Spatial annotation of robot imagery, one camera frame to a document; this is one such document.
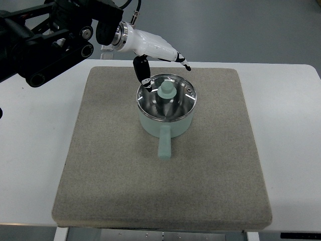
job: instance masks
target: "light green pot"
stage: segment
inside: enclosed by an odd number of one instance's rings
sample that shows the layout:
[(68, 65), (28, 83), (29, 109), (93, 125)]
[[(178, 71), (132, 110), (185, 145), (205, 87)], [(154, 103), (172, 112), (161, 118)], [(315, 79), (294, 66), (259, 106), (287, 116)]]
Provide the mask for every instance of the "light green pot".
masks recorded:
[(191, 125), (196, 92), (187, 80), (177, 75), (160, 74), (151, 79), (151, 93), (143, 86), (137, 91), (139, 119), (149, 134), (159, 138), (158, 157), (168, 160), (172, 155), (171, 138), (183, 134)]

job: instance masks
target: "lid knob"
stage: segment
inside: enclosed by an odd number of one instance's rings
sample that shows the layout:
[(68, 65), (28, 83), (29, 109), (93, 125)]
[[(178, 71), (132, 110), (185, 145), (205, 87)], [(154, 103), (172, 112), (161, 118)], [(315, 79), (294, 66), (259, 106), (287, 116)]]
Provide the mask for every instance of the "lid knob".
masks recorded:
[(157, 94), (163, 99), (171, 99), (177, 93), (171, 81), (164, 81), (157, 90)]

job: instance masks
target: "gray felt mat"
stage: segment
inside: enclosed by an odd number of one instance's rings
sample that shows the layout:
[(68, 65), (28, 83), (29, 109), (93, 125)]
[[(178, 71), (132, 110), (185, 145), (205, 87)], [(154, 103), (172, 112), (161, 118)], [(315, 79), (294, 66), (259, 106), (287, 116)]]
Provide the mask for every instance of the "gray felt mat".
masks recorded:
[(133, 68), (95, 67), (61, 177), (58, 226), (262, 229), (271, 209), (236, 70), (152, 68), (189, 80), (198, 95), (172, 158), (141, 127)]

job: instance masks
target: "pot handle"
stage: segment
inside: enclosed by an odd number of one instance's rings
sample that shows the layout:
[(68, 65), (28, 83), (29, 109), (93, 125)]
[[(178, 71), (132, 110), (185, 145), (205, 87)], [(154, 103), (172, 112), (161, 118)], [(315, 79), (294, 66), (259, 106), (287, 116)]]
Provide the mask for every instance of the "pot handle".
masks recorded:
[(164, 125), (160, 127), (159, 131), (158, 157), (162, 160), (168, 160), (171, 155), (171, 127)]

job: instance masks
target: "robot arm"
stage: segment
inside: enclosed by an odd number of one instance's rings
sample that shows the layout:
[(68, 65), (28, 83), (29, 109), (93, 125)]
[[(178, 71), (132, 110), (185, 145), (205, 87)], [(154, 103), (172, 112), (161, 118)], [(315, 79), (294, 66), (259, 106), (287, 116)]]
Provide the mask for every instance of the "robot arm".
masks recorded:
[[(138, 59), (150, 56), (180, 62), (190, 70), (185, 58), (163, 38), (121, 22), (122, 7), (112, 0), (46, 0), (44, 5), (14, 13), (0, 11), (0, 82), (18, 73), (30, 86), (39, 87), (91, 56), (92, 19), (98, 20), (99, 44), (113, 44), (120, 52), (133, 50)], [(49, 18), (35, 28), (25, 26), (26, 19), (48, 13)], [(150, 75), (148, 62), (148, 71), (135, 62), (142, 82), (140, 72)]]

